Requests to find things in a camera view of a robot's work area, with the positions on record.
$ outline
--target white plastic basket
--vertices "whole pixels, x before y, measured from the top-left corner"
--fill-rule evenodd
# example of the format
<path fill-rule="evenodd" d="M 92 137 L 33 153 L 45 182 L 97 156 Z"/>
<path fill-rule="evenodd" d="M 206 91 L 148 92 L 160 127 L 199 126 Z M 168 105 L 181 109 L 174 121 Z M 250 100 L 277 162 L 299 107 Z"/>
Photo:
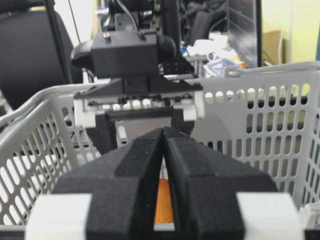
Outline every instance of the white plastic basket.
<path fill-rule="evenodd" d="M 320 63 L 229 69 L 226 75 L 192 80 L 202 84 L 206 101 L 206 117 L 196 122 L 192 137 L 269 173 L 297 207 L 318 201 Z M 45 89 L 0 118 L 0 127 L 8 124 L 0 133 L 0 224 L 25 224 L 39 194 L 49 193 L 63 173 L 99 156 L 75 126 L 73 113 L 73 94 L 92 86 Z M 116 124 L 118 143 L 124 145 L 169 126 L 170 119 Z"/>

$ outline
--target screw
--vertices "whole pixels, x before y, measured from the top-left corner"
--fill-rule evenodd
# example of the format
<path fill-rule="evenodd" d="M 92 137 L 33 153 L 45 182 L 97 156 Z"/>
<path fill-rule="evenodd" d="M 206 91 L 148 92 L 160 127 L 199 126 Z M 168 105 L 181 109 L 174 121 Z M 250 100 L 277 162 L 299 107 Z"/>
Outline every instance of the screw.
<path fill-rule="evenodd" d="M 138 31 L 137 35 L 141 40 L 147 40 L 147 38 L 143 32 Z"/>
<path fill-rule="evenodd" d="M 174 102 L 175 103 L 181 102 L 181 98 L 179 96 L 174 97 Z"/>
<path fill-rule="evenodd" d="M 103 33 L 103 37 L 104 37 L 104 39 L 106 39 L 106 40 L 110 40 L 110 38 L 111 38 L 110 32 L 104 32 L 104 33 Z"/>
<path fill-rule="evenodd" d="M 166 107 L 170 107 L 170 106 L 171 106 L 171 101 L 170 101 L 170 99 L 169 99 L 168 97 L 166 97 L 166 98 L 164 99 L 164 105 L 165 105 Z"/>

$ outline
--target black foam pad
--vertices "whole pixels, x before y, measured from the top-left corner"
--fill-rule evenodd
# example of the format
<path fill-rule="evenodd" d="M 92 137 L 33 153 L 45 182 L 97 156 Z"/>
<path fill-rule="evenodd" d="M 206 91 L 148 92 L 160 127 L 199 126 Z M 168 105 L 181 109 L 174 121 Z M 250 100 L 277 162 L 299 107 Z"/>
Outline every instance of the black foam pad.
<path fill-rule="evenodd" d="M 319 230 L 306 230 L 304 235 L 305 235 L 306 240 L 320 239 L 320 231 Z"/>
<path fill-rule="evenodd" d="M 163 130 L 154 130 L 59 179 L 54 194 L 93 194 L 87 239 L 135 239 L 153 231 L 163 142 Z"/>
<path fill-rule="evenodd" d="M 175 227 L 198 239 L 239 239 L 245 228 L 236 192 L 276 192 L 265 173 L 164 129 Z"/>

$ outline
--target blue object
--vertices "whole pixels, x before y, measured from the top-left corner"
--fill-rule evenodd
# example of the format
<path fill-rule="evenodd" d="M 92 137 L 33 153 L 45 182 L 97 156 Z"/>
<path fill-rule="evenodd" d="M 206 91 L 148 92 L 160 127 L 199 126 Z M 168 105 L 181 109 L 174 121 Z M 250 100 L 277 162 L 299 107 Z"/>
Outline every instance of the blue object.
<path fill-rule="evenodd" d="M 318 36 L 318 47 L 316 49 L 316 60 L 320 61 L 320 31 Z"/>
<path fill-rule="evenodd" d="M 181 54 L 183 55 L 186 52 L 187 52 L 187 47 L 186 46 L 181 46 Z"/>
<path fill-rule="evenodd" d="M 229 59 L 219 58 L 217 60 L 209 61 L 206 65 L 217 77 L 222 77 L 226 67 L 233 67 L 236 64 Z"/>

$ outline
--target black cable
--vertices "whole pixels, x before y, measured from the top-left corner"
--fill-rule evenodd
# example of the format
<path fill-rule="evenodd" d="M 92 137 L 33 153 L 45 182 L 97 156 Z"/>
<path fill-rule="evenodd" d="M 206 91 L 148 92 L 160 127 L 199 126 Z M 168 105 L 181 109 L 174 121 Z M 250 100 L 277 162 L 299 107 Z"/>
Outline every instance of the black cable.
<path fill-rule="evenodd" d="M 77 23 L 76 23 L 76 19 L 75 19 L 75 15 L 74 15 L 74 10 L 72 9 L 72 5 L 71 5 L 70 0 L 68 0 L 68 2 L 69 2 L 69 7 L 70 7 L 70 11 L 71 11 L 72 19 L 73 19 L 73 24 L 74 24 L 74 28 L 75 28 L 75 32 L 76 32 L 76 37 L 78 38 L 79 44 L 81 44 L 79 31 L 78 31 L 78 28 L 77 28 Z M 88 76 L 89 83 L 93 83 L 93 80 L 92 80 L 92 78 L 91 78 L 91 76 L 89 74 L 88 69 L 86 69 L 85 71 L 86 71 L 86 75 Z"/>
<path fill-rule="evenodd" d="M 122 2 L 122 0 L 116 0 L 116 2 L 119 4 L 119 6 L 121 7 L 121 9 L 130 17 L 130 19 L 133 22 L 133 25 L 135 27 L 135 29 L 139 32 L 140 31 L 140 27 L 135 19 L 135 17 L 131 14 L 131 12 L 129 11 L 129 9 L 124 5 L 124 3 Z"/>
<path fill-rule="evenodd" d="M 226 21 L 227 20 L 227 17 L 225 16 L 224 18 L 220 19 L 219 21 L 217 21 L 215 24 L 213 24 L 210 29 L 209 29 L 209 35 L 211 33 L 211 31 L 216 27 L 218 26 L 220 23 L 222 23 L 223 21 Z"/>
<path fill-rule="evenodd" d="M 266 55 L 266 57 L 269 59 L 269 61 L 273 64 L 273 65 L 276 65 L 274 61 L 272 61 L 271 57 L 269 57 L 268 53 L 263 50 L 263 53 Z"/>
<path fill-rule="evenodd" d="M 77 38 L 78 38 L 79 44 L 81 44 L 80 36 L 79 36 L 79 32 L 78 32 L 78 28 L 77 28 L 77 24 L 76 24 L 76 19 L 75 19 L 75 15 L 74 15 L 74 11 L 73 11 L 73 9 L 72 9 L 72 6 L 71 6 L 71 2 L 70 2 L 70 0 L 68 0 L 68 2 L 69 2 L 69 7 L 70 7 L 70 11 L 71 11 L 72 19 L 73 19 L 73 24 L 74 24 L 74 28 L 75 28 L 75 32 L 76 32 L 76 36 L 77 36 Z"/>

